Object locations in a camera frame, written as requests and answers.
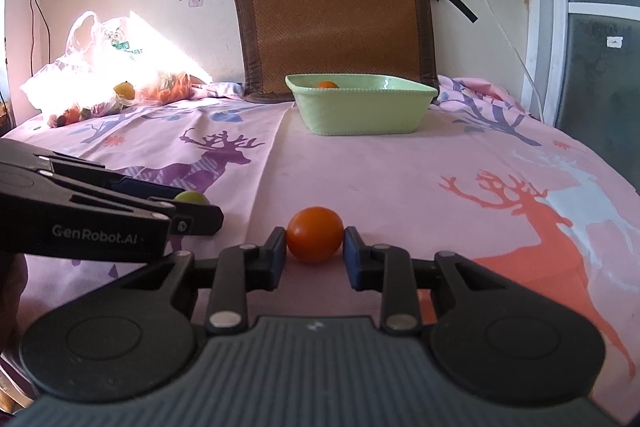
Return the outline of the green tomato back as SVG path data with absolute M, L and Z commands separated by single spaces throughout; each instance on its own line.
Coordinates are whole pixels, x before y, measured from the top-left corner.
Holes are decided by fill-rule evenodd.
M 197 191 L 183 191 L 174 197 L 175 202 L 184 202 L 185 204 L 208 205 L 209 201 L 204 194 Z

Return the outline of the small orange tomato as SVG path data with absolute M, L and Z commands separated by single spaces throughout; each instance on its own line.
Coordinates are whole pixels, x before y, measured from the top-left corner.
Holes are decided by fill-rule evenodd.
M 341 217 L 326 207 L 300 210 L 286 227 L 286 245 L 292 256 L 307 265 L 328 261 L 341 248 L 344 225 Z

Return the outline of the orange tangerine front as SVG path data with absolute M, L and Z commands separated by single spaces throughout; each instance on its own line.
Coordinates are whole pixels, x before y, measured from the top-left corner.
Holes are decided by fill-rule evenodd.
M 318 89 L 340 89 L 340 86 L 330 80 L 324 80 L 317 84 L 316 88 Z

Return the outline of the clear bag of fruits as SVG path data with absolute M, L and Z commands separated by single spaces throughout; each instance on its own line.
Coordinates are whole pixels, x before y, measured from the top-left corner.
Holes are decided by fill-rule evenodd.
M 71 108 L 65 109 L 60 115 L 51 115 L 47 120 L 47 125 L 50 128 L 65 127 L 70 124 L 77 124 L 79 121 L 118 114 L 128 106 L 129 103 L 120 96 L 114 96 L 107 102 L 101 102 L 93 106 L 75 104 Z

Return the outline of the yellow fruit by bags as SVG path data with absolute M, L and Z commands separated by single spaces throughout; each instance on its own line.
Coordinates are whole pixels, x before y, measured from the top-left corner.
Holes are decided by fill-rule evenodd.
M 123 98 L 124 100 L 132 101 L 136 98 L 136 90 L 134 90 L 134 86 L 128 81 L 116 84 L 114 92 L 119 98 Z

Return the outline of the white plastic shopping bag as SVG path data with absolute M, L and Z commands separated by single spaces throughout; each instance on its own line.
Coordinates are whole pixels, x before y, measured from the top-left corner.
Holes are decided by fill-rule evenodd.
M 87 11 L 70 28 L 63 55 L 40 68 L 21 90 L 42 115 L 60 115 L 75 104 L 111 100 L 117 96 L 114 87 L 123 81 L 130 82 L 137 95 L 158 75 L 177 72 L 204 84 L 213 81 L 195 58 L 135 12 L 102 22 Z

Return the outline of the pink deer print bedsheet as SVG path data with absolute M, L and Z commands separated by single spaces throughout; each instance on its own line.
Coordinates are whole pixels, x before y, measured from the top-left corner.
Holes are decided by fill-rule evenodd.
M 290 104 L 204 98 L 58 129 L 36 117 L 11 138 L 203 193 L 224 225 L 180 239 L 198 258 L 322 206 L 370 243 L 483 263 L 597 324 L 608 353 L 594 399 L 621 421 L 638 413 L 638 193 L 487 81 L 442 78 L 404 135 L 329 138 Z

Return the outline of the green plastic basket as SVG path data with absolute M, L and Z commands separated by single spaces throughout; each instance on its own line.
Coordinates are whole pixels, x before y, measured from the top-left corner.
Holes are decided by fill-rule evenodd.
M 318 89 L 324 80 L 340 89 Z M 300 117 L 318 135 L 381 135 L 415 132 L 438 90 L 389 75 L 296 74 L 285 77 Z

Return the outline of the brown woven seat cushion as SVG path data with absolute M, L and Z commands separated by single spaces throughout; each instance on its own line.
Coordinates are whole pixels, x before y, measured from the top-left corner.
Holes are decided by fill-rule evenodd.
M 293 74 L 390 75 L 436 87 L 431 0 L 234 0 L 251 102 L 293 98 Z

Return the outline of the frosted glass door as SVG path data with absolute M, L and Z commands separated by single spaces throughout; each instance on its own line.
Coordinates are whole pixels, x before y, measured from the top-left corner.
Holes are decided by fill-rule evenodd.
M 639 0 L 533 0 L 533 111 L 639 184 Z

